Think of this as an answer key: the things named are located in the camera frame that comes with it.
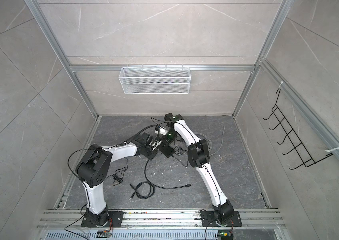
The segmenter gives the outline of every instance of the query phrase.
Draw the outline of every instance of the dark gray floor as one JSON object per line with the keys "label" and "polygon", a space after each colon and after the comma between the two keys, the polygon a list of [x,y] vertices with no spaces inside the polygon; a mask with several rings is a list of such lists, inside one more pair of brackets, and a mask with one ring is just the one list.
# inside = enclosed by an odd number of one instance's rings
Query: dark gray floor
{"label": "dark gray floor", "polygon": [[[212,170],[220,187],[227,195],[235,209],[263,209],[265,203],[260,194],[253,169],[250,166],[239,132],[231,116],[184,116],[187,125],[193,132],[207,135],[213,144],[212,152],[216,151],[221,142],[225,126],[224,141],[220,151],[211,156]],[[153,122],[148,116],[103,116],[97,128],[93,143],[109,146],[122,142]],[[154,135],[154,128],[146,130]],[[187,155],[178,156],[186,164]],[[196,170],[184,167],[174,158],[167,159],[162,153],[148,163],[147,177],[156,185],[173,187],[191,183],[191,187],[167,190],[156,188],[155,194],[149,199],[129,198],[134,192],[129,183],[136,186],[145,181],[144,165],[146,158],[129,157],[128,170],[124,181],[113,186],[112,176],[104,182],[104,196],[109,209],[201,209],[212,208],[211,199],[205,184]],[[111,163],[108,175],[116,169],[126,166],[121,159]],[[139,188],[141,194],[148,193],[148,185]],[[65,208],[80,209],[86,203],[84,188],[78,179],[72,185]]]}

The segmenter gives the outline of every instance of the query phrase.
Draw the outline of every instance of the black mounting plate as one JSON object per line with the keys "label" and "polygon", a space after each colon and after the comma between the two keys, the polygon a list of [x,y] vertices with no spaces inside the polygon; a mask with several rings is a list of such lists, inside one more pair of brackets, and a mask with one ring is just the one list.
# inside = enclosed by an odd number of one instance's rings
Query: black mounting plate
{"label": "black mounting plate", "polygon": [[[122,225],[123,214],[124,212],[108,211],[109,218],[112,219],[112,227],[120,227]],[[109,226],[110,226],[110,222],[107,221],[107,223],[102,227],[109,227]],[[88,216],[88,214],[85,213],[81,227],[98,227],[98,226],[96,226],[96,224],[92,221],[90,216]]]}
{"label": "black mounting plate", "polygon": [[[214,220],[216,217],[214,215],[214,211],[201,211],[201,223],[203,227],[220,227],[218,224],[216,224],[216,221],[213,221],[210,225],[208,225],[212,220]],[[243,224],[241,223],[240,214],[238,211],[234,211],[234,215],[230,218],[234,222],[234,227],[241,227]],[[228,221],[227,227],[231,227],[232,223],[231,221]]]}

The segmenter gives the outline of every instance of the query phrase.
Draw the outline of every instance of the gray cable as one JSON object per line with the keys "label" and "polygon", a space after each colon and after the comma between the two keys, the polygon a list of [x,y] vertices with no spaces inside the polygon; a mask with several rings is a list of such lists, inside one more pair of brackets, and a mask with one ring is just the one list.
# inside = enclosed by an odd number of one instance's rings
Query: gray cable
{"label": "gray cable", "polygon": [[[224,131],[225,131],[225,126],[223,128],[223,134],[221,136],[220,147],[219,147],[219,149],[217,151],[215,151],[214,153],[210,154],[210,156],[213,156],[214,154],[216,154],[220,150],[221,146],[223,146]],[[207,145],[208,145],[208,152],[211,152],[212,151],[212,141],[211,141],[211,139],[207,135],[205,135],[203,133],[200,133],[200,132],[194,132],[194,133],[205,137],[205,140],[207,141]]]}

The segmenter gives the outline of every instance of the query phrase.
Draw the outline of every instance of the white zip tie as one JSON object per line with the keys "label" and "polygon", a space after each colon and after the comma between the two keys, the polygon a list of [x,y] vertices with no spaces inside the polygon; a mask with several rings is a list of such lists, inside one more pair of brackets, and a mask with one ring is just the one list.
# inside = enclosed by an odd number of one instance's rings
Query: white zip tie
{"label": "white zip tie", "polygon": [[280,82],[280,85],[279,85],[279,87],[278,87],[278,88],[280,88],[280,87],[282,86],[282,84],[283,84],[283,83],[287,83],[287,82],[283,82],[283,81],[281,81],[281,82]]}
{"label": "white zip tie", "polygon": [[335,147],[335,148],[333,148],[333,149],[327,149],[327,150],[325,150],[325,151],[326,151],[326,152],[332,152],[332,151],[337,150],[337,149],[339,149],[339,147]]}

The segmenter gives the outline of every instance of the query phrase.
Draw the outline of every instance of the coiled black cable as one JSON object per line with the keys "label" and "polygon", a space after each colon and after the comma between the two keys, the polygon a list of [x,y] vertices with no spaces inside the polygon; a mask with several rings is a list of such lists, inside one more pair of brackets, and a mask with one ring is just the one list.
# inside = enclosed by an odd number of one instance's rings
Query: coiled black cable
{"label": "coiled black cable", "polygon": [[[131,195],[130,200],[132,200],[132,198],[135,195],[140,199],[147,199],[147,198],[152,197],[153,194],[155,193],[155,187],[158,187],[158,188],[161,188],[161,189],[178,189],[178,188],[182,188],[182,187],[190,187],[191,186],[191,184],[186,184],[186,185],[178,186],[178,187],[161,187],[161,186],[153,184],[150,180],[148,180],[147,174],[146,174],[148,162],[149,162],[149,160],[147,160],[146,165],[144,166],[144,177],[147,181],[139,183],[138,185],[136,185],[136,187],[134,187],[132,184],[130,184],[130,187],[134,190],[134,193]],[[138,192],[138,188],[141,187],[143,184],[148,184],[150,186],[150,192],[148,193],[147,196],[141,195]]]}

